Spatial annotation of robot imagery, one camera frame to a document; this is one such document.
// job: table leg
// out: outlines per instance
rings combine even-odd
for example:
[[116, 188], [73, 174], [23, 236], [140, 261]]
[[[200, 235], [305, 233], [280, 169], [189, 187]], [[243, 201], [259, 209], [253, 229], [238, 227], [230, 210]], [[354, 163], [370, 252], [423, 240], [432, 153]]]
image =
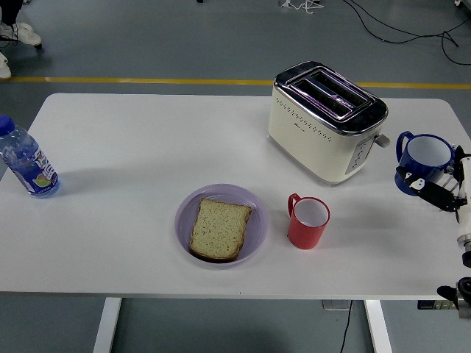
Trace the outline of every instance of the table leg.
[[365, 300], [364, 303], [375, 353], [392, 353], [381, 302], [379, 300]]
[[118, 323], [121, 298], [106, 298], [93, 353], [110, 353]]

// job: plate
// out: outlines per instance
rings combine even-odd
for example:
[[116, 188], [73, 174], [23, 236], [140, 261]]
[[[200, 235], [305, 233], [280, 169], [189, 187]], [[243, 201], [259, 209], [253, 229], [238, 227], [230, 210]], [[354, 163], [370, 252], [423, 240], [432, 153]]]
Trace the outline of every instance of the plate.
[[212, 265], [222, 267], [235, 265], [246, 260], [259, 250], [268, 231], [268, 214], [266, 213], [266, 209], [253, 193], [240, 186], [231, 184], [205, 186], [191, 193], [182, 202], [175, 216], [175, 234], [184, 250], [191, 254], [188, 249], [190, 246], [191, 230], [193, 229], [196, 216], [198, 215], [199, 201], [202, 198], [231, 204], [244, 204], [252, 208], [245, 229], [244, 245], [237, 259], [230, 263], [211, 263]]

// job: robotic hand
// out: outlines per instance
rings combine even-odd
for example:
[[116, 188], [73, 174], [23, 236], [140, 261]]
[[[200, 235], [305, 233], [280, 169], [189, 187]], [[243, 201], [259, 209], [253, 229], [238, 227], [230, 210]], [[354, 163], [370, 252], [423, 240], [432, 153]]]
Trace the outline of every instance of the robotic hand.
[[[456, 196], [437, 184], [414, 176], [404, 167], [397, 167], [396, 170], [421, 199], [441, 210], [456, 213], [459, 223], [457, 241], [459, 246], [464, 247], [463, 265], [471, 268], [471, 154], [465, 154], [462, 147], [458, 146], [451, 167], [459, 185]], [[437, 293], [455, 304], [460, 318], [471, 318], [471, 277], [461, 278], [456, 288], [441, 286]]]

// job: bottle cap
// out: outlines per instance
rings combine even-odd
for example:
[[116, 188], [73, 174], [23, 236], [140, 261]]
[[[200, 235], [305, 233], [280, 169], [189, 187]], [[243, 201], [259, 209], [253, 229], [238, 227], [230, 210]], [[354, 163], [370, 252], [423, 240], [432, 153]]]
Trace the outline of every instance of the bottle cap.
[[15, 123], [8, 115], [0, 115], [0, 136], [10, 134], [16, 128]]

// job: toaster chrome top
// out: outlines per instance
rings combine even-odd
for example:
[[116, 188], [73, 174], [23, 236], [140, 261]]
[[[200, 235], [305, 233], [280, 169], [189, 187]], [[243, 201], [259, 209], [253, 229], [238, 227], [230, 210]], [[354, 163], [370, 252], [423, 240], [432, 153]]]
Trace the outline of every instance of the toaster chrome top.
[[275, 77], [275, 87], [341, 135], [360, 135], [380, 125], [388, 108], [379, 98], [321, 63], [300, 63]]

